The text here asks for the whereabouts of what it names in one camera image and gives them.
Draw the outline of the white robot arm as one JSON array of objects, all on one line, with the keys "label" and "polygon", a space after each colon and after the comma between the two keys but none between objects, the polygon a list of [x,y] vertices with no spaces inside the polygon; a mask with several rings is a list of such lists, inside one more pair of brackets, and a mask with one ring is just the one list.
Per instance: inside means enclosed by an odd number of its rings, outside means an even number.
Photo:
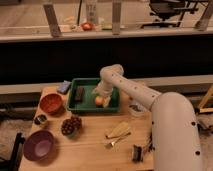
[{"label": "white robot arm", "polygon": [[154,171],[203,171],[197,119],[191,102],[176,92],[161,93],[123,76],[120,64],[103,67],[95,91],[107,97],[114,87],[152,114]]}]

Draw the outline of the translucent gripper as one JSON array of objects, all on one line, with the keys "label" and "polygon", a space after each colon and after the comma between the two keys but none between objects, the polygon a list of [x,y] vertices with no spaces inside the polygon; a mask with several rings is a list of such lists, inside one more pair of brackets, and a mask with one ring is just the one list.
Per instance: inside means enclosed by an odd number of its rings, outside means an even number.
[{"label": "translucent gripper", "polygon": [[110,103],[111,97],[110,97],[110,96],[108,96],[108,97],[103,97],[103,98],[104,98],[104,103],[103,103],[103,105],[102,105],[102,106],[100,106],[100,107],[102,107],[102,108],[107,108],[107,107],[109,106],[109,103]]}]

